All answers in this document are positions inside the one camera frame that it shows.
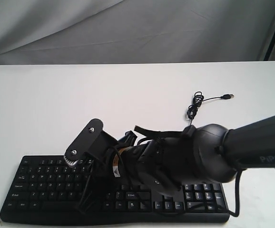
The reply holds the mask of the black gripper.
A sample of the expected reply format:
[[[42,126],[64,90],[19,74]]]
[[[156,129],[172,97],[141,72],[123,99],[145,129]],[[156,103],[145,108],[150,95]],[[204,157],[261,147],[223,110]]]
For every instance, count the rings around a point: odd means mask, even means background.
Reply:
[[[135,126],[146,143],[128,146],[120,143],[107,151],[108,176],[116,183],[143,184],[162,195],[174,196],[184,184],[199,183],[193,152],[196,127],[182,131],[153,131]],[[81,195],[78,211],[86,214],[96,202],[95,164]]]

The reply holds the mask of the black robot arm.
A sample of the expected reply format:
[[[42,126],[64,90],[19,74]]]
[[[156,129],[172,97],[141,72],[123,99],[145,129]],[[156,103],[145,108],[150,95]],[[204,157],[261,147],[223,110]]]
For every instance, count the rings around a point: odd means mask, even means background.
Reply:
[[[144,185],[167,197],[184,184],[234,181],[252,168],[275,169],[275,116],[237,128],[219,124],[189,125],[181,131],[154,131],[136,126],[121,139],[92,119],[68,147],[69,165],[91,160],[90,177],[79,202],[88,211],[116,184]]]

